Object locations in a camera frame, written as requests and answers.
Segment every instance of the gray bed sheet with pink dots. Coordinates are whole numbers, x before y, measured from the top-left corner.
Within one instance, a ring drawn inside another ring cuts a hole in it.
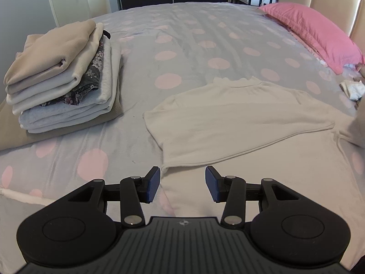
[[[18,225],[31,213],[94,178],[107,184],[145,175],[162,153],[142,114],[170,95],[201,87],[213,78],[255,76],[304,90],[348,115],[354,103],[339,88],[342,75],[321,65],[288,31],[255,7],[230,3],[176,3],[119,11],[95,19],[122,46],[123,116],[62,137],[0,152],[0,272],[13,273],[24,260],[16,244]],[[364,151],[343,149],[365,194]],[[173,216],[160,188],[151,215]],[[108,214],[118,220],[117,204]]]

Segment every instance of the folded gray garment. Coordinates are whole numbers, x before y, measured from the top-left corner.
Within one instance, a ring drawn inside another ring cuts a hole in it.
[[[12,107],[4,100],[0,104],[0,150],[15,148],[29,143],[34,143],[49,138],[62,136],[68,133],[83,130],[92,126],[96,126],[107,121],[115,119],[122,114],[122,106],[119,101],[119,77],[117,82],[116,97],[110,112],[99,115],[98,117],[85,123],[76,124],[61,129],[55,129],[40,134],[30,134],[27,130],[21,128],[18,117],[13,114]]]

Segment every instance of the pillow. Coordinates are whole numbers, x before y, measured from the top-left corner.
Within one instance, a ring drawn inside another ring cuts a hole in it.
[[[267,4],[260,9],[287,25],[314,47],[336,74],[342,74],[344,65],[365,64],[365,57],[357,45],[318,11],[291,2]]]

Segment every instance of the beige padded headboard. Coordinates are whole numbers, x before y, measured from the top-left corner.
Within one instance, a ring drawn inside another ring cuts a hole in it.
[[[365,0],[279,0],[307,5],[333,21],[365,53]]]

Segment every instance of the bed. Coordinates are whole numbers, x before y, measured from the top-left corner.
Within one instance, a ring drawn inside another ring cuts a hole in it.
[[[330,18],[365,52],[365,1],[282,0],[311,6]],[[118,11],[95,19],[103,22],[111,39],[122,46],[124,66],[121,77],[123,115],[108,123],[58,138],[0,152],[0,272],[14,273],[24,260],[16,244],[16,230],[27,216],[52,203],[94,178],[107,184],[132,175],[145,175],[152,166],[161,166],[162,152],[146,129],[143,113],[167,97],[211,83],[214,77],[230,80],[250,78],[271,81],[283,87],[308,92],[314,98],[354,116],[354,103],[339,87],[344,79],[360,76],[345,69],[342,75],[324,67],[284,27],[262,15],[257,7],[231,3],[175,3],[144,6]],[[347,195],[361,216],[365,214],[363,149],[342,141],[342,149],[353,176],[346,178],[336,192]],[[241,161],[230,168],[250,183],[267,177],[265,168],[245,175]],[[225,174],[226,166],[218,166]],[[199,168],[171,168],[163,176],[155,200],[143,205],[150,216],[220,216],[223,205],[215,204],[207,189],[202,190],[204,174]],[[295,170],[283,169],[275,178],[321,203],[311,191],[312,180],[331,174],[317,174],[298,181],[288,178]],[[179,186],[198,177],[199,184]],[[320,181],[323,194],[330,192]],[[206,201],[197,203],[194,194]],[[246,221],[258,213],[249,203]],[[110,203],[108,215],[119,220],[119,207]],[[344,256],[343,265],[352,268],[365,255],[365,233],[353,234],[355,245]]]

